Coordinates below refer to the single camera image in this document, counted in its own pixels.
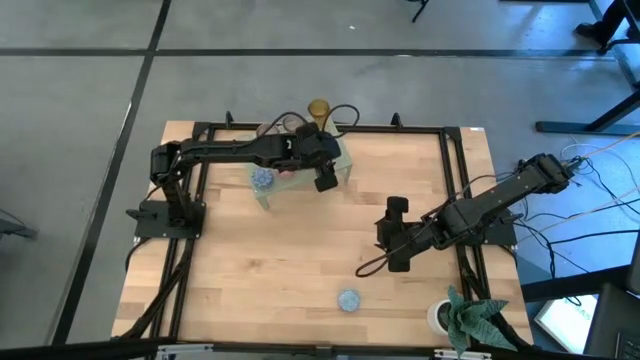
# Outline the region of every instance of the wooden tabletop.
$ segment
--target wooden tabletop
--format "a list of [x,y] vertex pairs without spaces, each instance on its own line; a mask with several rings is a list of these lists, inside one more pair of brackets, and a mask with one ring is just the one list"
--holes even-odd
[[[189,121],[167,122],[162,142],[188,138],[192,128]],[[219,130],[216,139],[246,133]],[[493,174],[484,130],[463,128],[462,136],[469,177]],[[195,245],[181,340],[449,345],[446,337],[430,330],[426,314],[430,305],[446,298],[449,284],[460,289],[453,248],[414,257],[408,273],[385,268],[369,278],[354,276],[359,265],[381,255],[374,246],[374,222],[384,215],[387,196],[409,198],[406,221],[417,220],[445,200],[437,136],[353,133],[344,140],[353,158],[347,185],[324,193],[316,192],[313,184],[284,191],[269,197],[269,211],[254,199],[243,164],[211,164],[204,196],[206,223]],[[453,144],[450,152],[458,180]],[[194,168],[193,183],[198,172],[199,167]],[[494,183],[478,180],[472,191],[477,195]],[[153,239],[132,257],[113,335],[128,330],[155,296],[167,243]],[[531,341],[513,258],[497,247],[483,250],[493,298],[510,301],[503,315]],[[360,310],[345,313],[338,308],[343,289],[360,293]],[[172,308],[170,299],[162,334],[167,334]]]

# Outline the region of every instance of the white cable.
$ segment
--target white cable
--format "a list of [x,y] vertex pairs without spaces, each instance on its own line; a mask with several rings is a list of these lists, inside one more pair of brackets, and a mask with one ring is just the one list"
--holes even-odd
[[[582,214],[580,214],[580,215],[576,215],[576,216],[573,216],[573,217],[570,217],[570,218],[564,219],[564,220],[559,221],[559,222],[557,222],[557,223],[555,223],[555,224],[551,224],[551,225],[549,225],[549,226],[547,226],[547,227],[545,227],[545,228],[542,228],[542,229],[540,229],[540,230],[538,230],[538,231],[539,231],[539,232],[543,232],[543,231],[549,230],[549,229],[551,229],[551,228],[554,228],[554,227],[556,227],[556,226],[558,226],[558,225],[566,224],[566,223],[568,223],[569,221],[573,221],[573,220],[579,219],[579,218],[581,218],[581,217],[583,217],[583,216],[587,216],[587,215],[589,215],[589,214],[592,214],[592,213],[596,212],[597,210],[600,210],[600,209],[601,209],[601,208],[603,208],[603,207],[607,207],[607,206],[609,206],[609,205],[611,205],[611,204],[613,204],[613,203],[617,202],[618,200],[622,199],[623,197],[629,196],[631,193],[633,193],[634,191],[638,191],[638,190],[640,190],[640,186],[636,186],[635,188],[633,188],[633,189],[631,189],[631,190],[629,190],[629,191],[625,192],[624,194],[622,194],[622,195],[620,195],[620,196],[616,196],[613,200],[611,200],[611,201],[607,201],[606,203],[604,203],[604,204],[602,204],[602,205],[599,205],[599,206],[597,206],[597,207],[595,207],[595,208],[593,208],[593,209],[591,209],[591,210],[589,210],[589,211],[585,211],[585,212],[583,212],[583,213],[582,213]],[[523,241],[525,241],[525,240],[527,240],[527,239],[529,239],[529,238],[531,238],[531,237],[533,237],[533,235],[525,236],[525,237],[524,237],[524,238],[522,238],[520,241],[518,241],[518,244],[519,244],[519,243],[521,243],[521,242],[523,242]]]
[[620,140],[618,140],[618,141],[616,141],[616,142],[614,142],[612,144],[609,144],[609,145],[603,147],[602,149],[598,149],[598,150],[592,151],[590,153],[587,153],[587,154],[584,155],[584,157],[592,157],[595,154],[598,154],[598,153],[600,153],[600,152],[602,152],[604,150],[607,150],[607,149],[611,149],[612,147],[617,146],[618,144],[621,144],[621,143],[623,143],[623,142],[625,142],[627,140],[631,140],[632,138],[634,138],[636,136],[639,136],[639,135],[640,135],[640,131],[636,131],[633,134],[625,137],[624,139],[620,139]]
[[627,168],[627,171],[629,171],[629,174],[631,175],[631,180],[633,181],[633,184],[638,187],[638,181],[633,173],[633,170],[631,169],[631,166],[629,166],[629,163],[627,163],[627,161],[622,157],[622,154],[620,154],[618,151],[614,150],[614,149],[607,149],[607,148],[603,148],[601,146],[597,146],[597,145],[593,145],[593,144],[584,144],[584,143],[575,143],[575,144],[571,144],[571,145],[567,145],[565,146],[562,151],[560,151],[560,158],[561,160],[568,160],[565,155],[564,152],[567,151],[567,149],[573,148],[573,147],[578,147],[578,146],[588,146],[588,147],[592,147],[594,149],[598,149],[598,150],[603,150],[606,151],[608,153],[610,153],[611,155],[617,157],[618,159],[620,159],[620,161],[622,161],[622,163],[624,164],[624,166]]
[[[576,138],[575,138],[575,137],[573,137],[573,135],[571,135],[571,138],[573,139],[574,144],[567,145],[567,146],[565,146],[565,147],[560,151],[560,159],[561,159],[562,161],[569,160],[569,159],[565,156],[565,152],[566,152],[568,149],[570,149],[570,148],[574,148],[574,147],[579,148],[580,146],[585,146],[585,147],[591,147],[591,148],[597,149],[598,151],[606,151],[606,152],[608,152],[610,155],[613,155],[613,156],[617,157],[620,161],[622,161],[622,164],[624,164],[624,166],[627,168],[627,171],[629,172],[629,175],[631,175],[631,181],[633,181],[633,184],[636,186],[636,188],[638,188],[638,181],[637,181],[637,179],[636,179],[636,177],[635,177],[635,174],[633,173],[633,170],[631,169],[631,166],[629,166],[629,163],[627,163],[627,161],[622,157],[622,154],[620,154],[618,151],[616,151],[616,150],[614,150],[614,149],[611,149],[611,148],[604,148],[604,147],[597,146],[597,145],[593,145],[593,144],[578,143],[578,142],[576,141]],[[578,149],[576,149],[576,155],[578,155],[578,156],[580,156],[580,157],[584,157],[584,155],[581,155],[581,154],[579,153],[579,150],[578,150]],[[605,190],[605,189],[603,189],[603,188],[602,188],[599,184],[597,184],[597,183],[596,183],[596,186],[597,186],[597,187],[599,187],[599,188],[600,188],[600,189],[602,189],[602,190]],[[633,215],[631,215],[631,214],[627,213],[627,211],[625,211],[625,210],[627,210],[627,209],[625,209],[624,207],[620,207],[620,211],[622,211],[622,212],[623,212],[623,213],[624,213],[624,214],[625,214],[625,215],[626,215],[630,220],[632,220],[632,221],[634,221],[634,222],[636,222],[636,223],[640,223],[640,220],[638,220],[638,219],[634,218],[634,216],[633,216]]]

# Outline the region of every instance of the gray floor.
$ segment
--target gray floor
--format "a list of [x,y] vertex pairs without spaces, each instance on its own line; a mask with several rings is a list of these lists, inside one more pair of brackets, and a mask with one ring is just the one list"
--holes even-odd
[[[159,0],[5,0],[2,47],[146,48]],[[604,10],[606,4],[600,4]],[[571,29],[594,21],[589,6],[433,1],[417,24],[415,4],[400,0],[173,1],[160,48],[589,49]],[[636,59],[628,52],[631,60]],[[48,338],[62,288],[111,156],[142,59],[0,57],[0,207],[39,229],[36,241],[0,241],[0,348]],[[362,122],[482,126],[494,167],[508,171],[539,152],[559,154],[574,140],[533,130],[539,120],[591,121],[630,94],[618,63],[606,58],[156,57],[107,212],[70,341],[107,339],[124,279],[136,206],[147,186],[148,156],[167,120],[269,121],[326,97],[352,103]],[[349,121],[350,114],[339,114]],[[636,123],[638,115],[625,119]],[[614,139],[576,137],[606,145]],[[636,144],[616,148],[637,167]],[[567,151],[568,156],[575,152]],[[622,162],[594,158],[616,193],[635,185]],[[609,200],[578,176],[556,196],[532,196],[531,213],[569,215]],[[637,229],[611,210],[559,226],[559,240],[586,232]],[[531,225],[554,223],[541,217]],[[548,269],[546,250],[526,233],[518,254]],[[591,238],[557,250],[589,270],[628,263],[635,236]],[[580,270],[558,259],[558,275]],[[521,274],[536,280],[530,271]]]

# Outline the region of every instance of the blue ball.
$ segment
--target blue ball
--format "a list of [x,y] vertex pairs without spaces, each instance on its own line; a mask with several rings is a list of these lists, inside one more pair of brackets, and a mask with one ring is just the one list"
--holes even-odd
[[360,308],[360,295],[355,290],[344,290],[338,295],[338,305],[346,312],[354,312]]
[[251,184],[259,190],[267,190],[273,186],[273,173],[267,169],[255,169],[251,174]]

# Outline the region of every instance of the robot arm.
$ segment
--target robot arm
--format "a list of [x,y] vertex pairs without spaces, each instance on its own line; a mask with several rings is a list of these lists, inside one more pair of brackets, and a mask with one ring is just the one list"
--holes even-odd
[[422,216],[419,222],[403,222],[409,201],[387,198],[385,216],[376,222],[378,242],[388,256],[391,272],[410,270],[410,259],[434,247],[483,242],[484,231],[507,208],[529,194],[555,194],[569,185],[579,161],[565,166],[553,155],[539,154],[523,163],[509,179],[473,199],[449,199]]
[[338,185],[333,160],[341,155],[337,140],[306,123],[295,134],[262,135],[249,141],[172,141],[151,152],[151,181],[162,188],[166,201],[145,200],[127,210],[138,221],[139,237],[199,237],[204,203],[190,199],[180,185],[193,166],[210,163],[254,163],[278,171],[315,169],[316,188]]

